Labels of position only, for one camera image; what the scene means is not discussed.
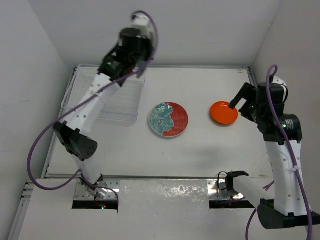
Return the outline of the orange plastic plate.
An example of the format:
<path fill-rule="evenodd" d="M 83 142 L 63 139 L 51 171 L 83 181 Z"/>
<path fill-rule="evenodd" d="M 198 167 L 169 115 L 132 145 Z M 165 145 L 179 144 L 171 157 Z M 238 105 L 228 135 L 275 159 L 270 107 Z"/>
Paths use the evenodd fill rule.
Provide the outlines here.
<path fill-rule="evenodd" d="M 217 101 L 210 108 L 211 118 L 221 125 L 232 125 L 238 119 L 239 113 L 236 108 L 229 108 L 229 102 Z"/>

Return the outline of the red plate with teal flower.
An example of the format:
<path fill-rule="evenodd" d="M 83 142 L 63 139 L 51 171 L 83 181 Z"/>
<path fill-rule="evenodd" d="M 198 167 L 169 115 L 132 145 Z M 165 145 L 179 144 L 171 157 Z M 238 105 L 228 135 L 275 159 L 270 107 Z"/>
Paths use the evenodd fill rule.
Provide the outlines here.
<path fill-rule="evenodd" d="M 148 124 L 155 134 L 165 138 L 175 138 L 187 129 L 189 116 L 180 104 L 162 102 L 150 111 Z"/>

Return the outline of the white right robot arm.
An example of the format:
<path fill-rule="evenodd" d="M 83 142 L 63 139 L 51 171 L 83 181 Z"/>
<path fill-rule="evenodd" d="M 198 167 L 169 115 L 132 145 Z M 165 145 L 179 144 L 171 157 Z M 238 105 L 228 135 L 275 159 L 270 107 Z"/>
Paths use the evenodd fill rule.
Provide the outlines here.
<path fill-rule="evenodd" d="M 263 135 L 273 172 L 274 194 L 256 185 L 245 171 L 227 173 L 225 190 L 241 193 L 257 210 L 259 221 L 267 230 L 307 226 L 307 209 L 296 178 L 296 173 L 302 173 L 301 122 L 296 115 L 284 113 L 286 88 L 276 83 L 269 86 L 278 120 L 272 114 L 264 83 L 257 87 L 245 83 L 228 107 L 234 109 L 241 99 L 246 101 L 239 112 L 256 123 Z"/>

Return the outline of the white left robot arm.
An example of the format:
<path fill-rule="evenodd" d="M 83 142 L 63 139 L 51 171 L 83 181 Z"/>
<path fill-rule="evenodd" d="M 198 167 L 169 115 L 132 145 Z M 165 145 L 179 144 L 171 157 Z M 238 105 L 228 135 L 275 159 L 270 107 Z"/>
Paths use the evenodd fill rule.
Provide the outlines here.
<path fill-rule="evenodd" d="M 156 29 L 143 32 L 129 27 L 119 34 L 116 46 L 104 57 L 81 103 L 65 113 L 53 130 L 74 158 L 80 178 L 92 190 L 102 186 L 103 176 L 94 154 L 98 143 L 89 137 L 94 122 L 106 103 L 127 79 L 140 78 L 153 60 L 158 47 Z"/>

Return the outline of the dark green rimmed plate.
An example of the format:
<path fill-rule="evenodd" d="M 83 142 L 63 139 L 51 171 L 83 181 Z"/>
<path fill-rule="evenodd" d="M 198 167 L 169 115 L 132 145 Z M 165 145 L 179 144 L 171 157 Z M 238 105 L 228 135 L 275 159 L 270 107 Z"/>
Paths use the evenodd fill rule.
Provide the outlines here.
<path fill-rule="evenodd" d="M 139 79 L 146 71 L 148 68 L 148 61 L 139 61 L 137 64 L 137 70 L 136 70 L 136 78 Z"/>

